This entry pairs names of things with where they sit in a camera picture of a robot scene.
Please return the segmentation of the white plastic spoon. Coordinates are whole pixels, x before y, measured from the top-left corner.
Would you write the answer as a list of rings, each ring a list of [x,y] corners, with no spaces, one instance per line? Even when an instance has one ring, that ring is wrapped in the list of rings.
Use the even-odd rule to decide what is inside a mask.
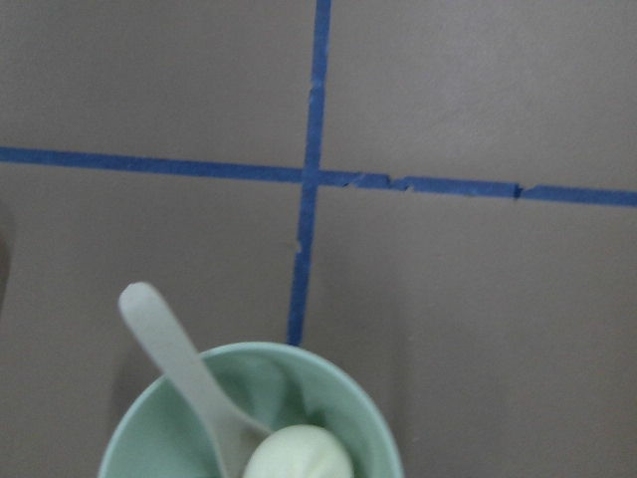
[[[154,286],[146,282],[126,286],[117,306],[136,341],[199,419],[220,474],[241,477],[271,430],[226,394]]]

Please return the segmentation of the mint green bowl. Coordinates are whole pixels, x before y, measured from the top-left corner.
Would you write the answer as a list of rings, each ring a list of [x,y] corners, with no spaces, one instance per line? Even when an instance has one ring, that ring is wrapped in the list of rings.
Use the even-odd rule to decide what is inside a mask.
[[[348,452],[357,477],[401,477],[395,439],[364,389],[331,361],[304,349],[250,342],[202,353],[224,391],[271,430],[323,427]],[[209,439],[164,377],[131,405],[106,447],[101,477],[216,477]]]

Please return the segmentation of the white steamed bun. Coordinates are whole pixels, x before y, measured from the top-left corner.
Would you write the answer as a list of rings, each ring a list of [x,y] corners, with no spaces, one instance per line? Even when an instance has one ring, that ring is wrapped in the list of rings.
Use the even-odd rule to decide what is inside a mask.
[[[353,477],[352,461],[324,428],[293,425],[266,438],[251,455],[244,477]]]

